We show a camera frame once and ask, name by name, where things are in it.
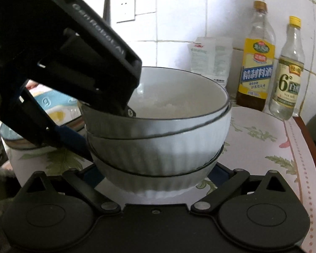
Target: black mechanical base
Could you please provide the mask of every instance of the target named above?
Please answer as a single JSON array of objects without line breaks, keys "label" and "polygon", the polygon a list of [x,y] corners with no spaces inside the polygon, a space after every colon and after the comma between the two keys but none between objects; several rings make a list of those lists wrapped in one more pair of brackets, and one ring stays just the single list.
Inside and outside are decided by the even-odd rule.
[{"label": "black mechanical base", "polygon": [[191,210],[121,210],[88,184],[98,175],[95,166],[58,177],[35,172],[3,216],[10,252],[303,252],[309,216],[277,171],[251,176],[218,163],[209,175],[218,189]]}]

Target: brown liquid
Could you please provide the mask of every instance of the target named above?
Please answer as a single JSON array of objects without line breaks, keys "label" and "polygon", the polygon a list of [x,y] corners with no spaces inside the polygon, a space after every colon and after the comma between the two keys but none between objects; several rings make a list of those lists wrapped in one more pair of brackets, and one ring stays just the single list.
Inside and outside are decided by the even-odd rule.
[{"label": "brown liquid", "polygon": [[252,108],[259,111],[262,111],[265,108],[265,99],[258,97],[250,96],[237,92],[237,105],[244,106],[246,108]]}]

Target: yellow label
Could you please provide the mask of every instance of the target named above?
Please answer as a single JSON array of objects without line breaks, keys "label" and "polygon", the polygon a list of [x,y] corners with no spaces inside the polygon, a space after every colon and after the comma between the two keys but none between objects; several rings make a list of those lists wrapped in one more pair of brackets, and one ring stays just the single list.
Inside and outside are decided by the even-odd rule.
[{"label": "yellow label", "polygon": [[267,99],[275,46],[261,39],[246,39],[240,85],[243,94]]},{"label": "yellow label", "polygon": [[281,58],[278,63],[277,87],[273,99],[281,105],[294,108],[301,86],[303,65]]}]

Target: red logo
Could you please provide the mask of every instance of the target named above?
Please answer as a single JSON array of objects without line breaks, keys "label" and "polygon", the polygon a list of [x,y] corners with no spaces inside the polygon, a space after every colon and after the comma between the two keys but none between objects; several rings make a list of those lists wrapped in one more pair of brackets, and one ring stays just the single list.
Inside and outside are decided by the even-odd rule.
[{"label": "red logo", "polygon": [[267,61],[267,57],[263,54],[255,53],[254,60],[257,61],[258,63],[265,63]]}]

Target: wall socket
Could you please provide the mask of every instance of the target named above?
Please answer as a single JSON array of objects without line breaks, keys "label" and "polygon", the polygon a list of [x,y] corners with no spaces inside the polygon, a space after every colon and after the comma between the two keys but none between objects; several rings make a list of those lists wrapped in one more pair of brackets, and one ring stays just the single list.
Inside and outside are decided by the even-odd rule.
[{"label": "wall socket", "polygon": [[135,1],[115,0],[115,11],[112,11],[111,14],[115,16],[117,23],[135,20]]}]

